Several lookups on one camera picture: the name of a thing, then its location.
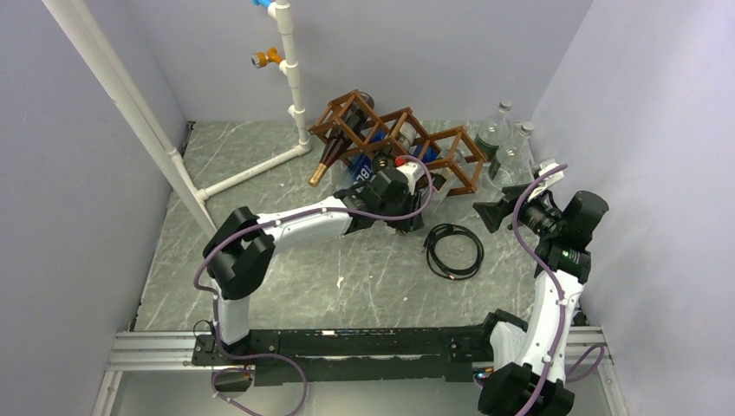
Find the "clear white labelled bottle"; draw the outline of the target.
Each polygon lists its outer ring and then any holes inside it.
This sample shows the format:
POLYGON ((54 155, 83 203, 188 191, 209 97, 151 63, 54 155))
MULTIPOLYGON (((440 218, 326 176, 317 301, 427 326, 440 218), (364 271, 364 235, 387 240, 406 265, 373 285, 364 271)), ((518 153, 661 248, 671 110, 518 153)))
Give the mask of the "clear white labelled bottle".
POLYGON ((503 189, 531 182, 533 173, 529 141, 534 130, 533 122, 524 121, 499 147, 488 169, 488 179, 492 186, 503 189))

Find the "round clear glass bottle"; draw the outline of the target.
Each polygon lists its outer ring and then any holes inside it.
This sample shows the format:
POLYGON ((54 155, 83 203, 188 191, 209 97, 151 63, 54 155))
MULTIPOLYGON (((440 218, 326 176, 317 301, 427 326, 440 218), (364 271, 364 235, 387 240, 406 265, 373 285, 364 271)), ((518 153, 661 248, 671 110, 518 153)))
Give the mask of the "round clear glass bottle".
POLYGON ((478 126, 474 143, 485 156, 487 162, 491 162, 495 158, 499 147, 510 137, 511 124, 507 120, 507 115, 511 108, 511 100, 501 100, 498 103, 496 112, 483 119, 478 126))

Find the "dark red wine bottle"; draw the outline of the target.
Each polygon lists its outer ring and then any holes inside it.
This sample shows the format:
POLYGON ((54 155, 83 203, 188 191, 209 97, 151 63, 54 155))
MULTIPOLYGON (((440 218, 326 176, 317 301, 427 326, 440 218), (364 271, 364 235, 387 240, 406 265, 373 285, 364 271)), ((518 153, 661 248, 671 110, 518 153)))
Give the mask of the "dark red wine bottle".
POLYGON ((330 101, 308 132, 324 145, 308 184, 318 186, 327 170, 355 144, 373 114, 374 99, 370 94, 353 90, 330 101))

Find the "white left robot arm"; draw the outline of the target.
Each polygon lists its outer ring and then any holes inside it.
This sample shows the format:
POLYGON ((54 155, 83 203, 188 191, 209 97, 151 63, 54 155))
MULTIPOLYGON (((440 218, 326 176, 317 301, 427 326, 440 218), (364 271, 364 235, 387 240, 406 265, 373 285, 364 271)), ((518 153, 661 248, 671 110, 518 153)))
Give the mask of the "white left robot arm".
POLYGON ((431 197, 419 183, 429 177, 422 163, 409 159, 302 208, 263 214, 248 207, 233 211, 205 246, 198 270, 212 280, 208 291, 216 303, 215 353, 229 364, 247 356, 250 296, 263 284, 275 255, 366 230, 377 221, 397 231, 418 229, 420 213, 431 197))

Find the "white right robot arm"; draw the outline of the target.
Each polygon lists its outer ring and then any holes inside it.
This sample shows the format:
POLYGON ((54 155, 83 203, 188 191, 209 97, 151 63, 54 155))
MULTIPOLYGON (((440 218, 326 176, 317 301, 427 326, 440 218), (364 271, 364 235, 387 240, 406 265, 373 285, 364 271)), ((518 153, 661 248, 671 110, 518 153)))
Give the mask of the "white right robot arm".
POLYGON ((608 203, 579 191, 559 209, 551 191, 520 200, 523 187, 507 189, 496 202, 476 202, 474 210, 490 233, 506 217, 539 237, 533 257, 535 295, 529 322, 501 310, 488 316, 478 350, 494 361, 482 384, 478 410, 484 415, 567 415, 575 395, 566 387, 565 348, 575 307, 591 270, 587 249, 608 203))

